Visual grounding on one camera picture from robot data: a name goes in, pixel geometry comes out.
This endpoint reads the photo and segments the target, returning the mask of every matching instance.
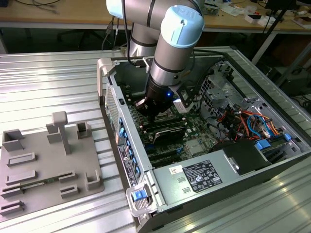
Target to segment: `sticker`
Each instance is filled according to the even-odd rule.
[[[182,172],[183,171],[183,166],[181,166],[181,165],[173,166],[173,167],[170,167],[169,170],[170,170],[171,174],[173,175],[173,174]]]
[[[196,193],[222,183],[210,160],[184,167],[183,171]]]

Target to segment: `blue drive bracket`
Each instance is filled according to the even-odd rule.
[[[265,149],[267,147],[270,147],[271,144],[267,141],[267,139],[263,139],[263,140],[260,140],[258,141],[255,146],[259,149],[259,150],[262,150],[262,149]]]

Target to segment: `blue cable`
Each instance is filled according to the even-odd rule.
[[[250,126],[250,118],[251,118],[251,117],[258,117],[258,118],[263,122],[263,124],[264,124],[264,126],[266,127],[266,130],[267,130],[267,132],[269,133],[269,135],[270,135],[270,136],[275,136],[274,133],[269,129],[269,127],[268,127],[266,121],[263,119],[263,117],[262,117],[262,116],[259,116],[259,115],[256,115],[256,114],[249,116],[248,119],[247,119],[247,127],[249,128],[249,130],[250,130],[251,132],[253,132],[253,133],[256,134],[257,136],[259,136],[259,138],[261,139],[261,135],[260,135],[258,132],[254,131],[254,130],[251,128],[251,126]]]

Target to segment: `table leg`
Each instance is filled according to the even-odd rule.
[[[311,42],[302,50],[294,62],[287,68],[287,70],[276,80],[276,85],[281,86],[293,70],[303,61],[303,59],[311,52]]]
[[[7,50],[6,50],[2,35],[0,33],[0,54],[5,54],[5,53],[7,53]]]
[[[262,57],[262,55],[264,54],[264,52],[266,52],[267,48],[269,47],[269,45],[272,43],[272,41],[274,40],[275,36],[277,35],[276,32],[272,32],[268,38],[265,40],[265,42],[262,44],[261,48],[258,50],[258,52],[256,53],[256,55],[254,56],[254,58],[252,59],[252,63],[253,64],[257,64],[257,62],[259,61],[259,59]]]

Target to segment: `motherboard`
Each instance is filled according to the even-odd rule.
[[[172,106],[154,122],[128,103],[129,111],[153,167],[161,167],[208,153],[217,139],[196,110],[181,115]]]

